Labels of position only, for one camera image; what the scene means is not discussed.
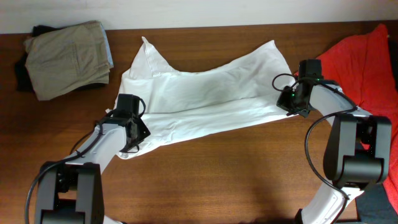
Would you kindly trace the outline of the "white t-shirt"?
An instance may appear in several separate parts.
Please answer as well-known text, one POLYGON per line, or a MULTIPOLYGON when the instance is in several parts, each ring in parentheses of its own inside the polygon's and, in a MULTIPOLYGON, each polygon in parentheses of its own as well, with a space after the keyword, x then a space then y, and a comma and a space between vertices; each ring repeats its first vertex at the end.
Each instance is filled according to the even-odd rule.
POLYGON ((150 136, 139 149, 119 153, 119 158, 287 117, 276 102, 279 90, 294 79, 274 41, 205 72, 178 71, 147 39, 142 41, 131 67, 122 74, 119 92, 144 100, 142 120, 150 136))

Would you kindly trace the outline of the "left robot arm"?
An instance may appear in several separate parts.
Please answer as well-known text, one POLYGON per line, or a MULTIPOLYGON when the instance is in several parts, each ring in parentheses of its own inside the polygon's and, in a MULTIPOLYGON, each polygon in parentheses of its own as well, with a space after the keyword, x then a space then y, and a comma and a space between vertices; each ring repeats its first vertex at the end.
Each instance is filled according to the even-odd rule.
POLYGON ((40 168, 28 191, 24 220, 29 222, 30 200, 36 194, 34 221, 44 223, 107 224, 101 175, 114 156, 136 154, 150 135, 142 120, 144 100, 120 94, 116 108, 106 113, 70 155, 40 168))

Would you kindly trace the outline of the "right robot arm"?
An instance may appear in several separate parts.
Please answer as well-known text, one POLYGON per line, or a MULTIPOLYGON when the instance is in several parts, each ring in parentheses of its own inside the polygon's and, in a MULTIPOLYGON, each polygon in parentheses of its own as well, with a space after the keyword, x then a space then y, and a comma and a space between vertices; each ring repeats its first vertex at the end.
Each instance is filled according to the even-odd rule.
POLYGON ((337 82, 322 75, 317 59, 302 60, 291 86, 280 89, 277 106, 287 115, 306 118, 313 110, 322 117, 307 130, 304 150, 313 173, 321 180, 312 201, 298 210, 294 223, 336 223, 344 209, 388 175, 392 123, 374 116, 348 98, 337 82), (331 124, 319 173, 310 157, 309 137, 322 121, 331 124))

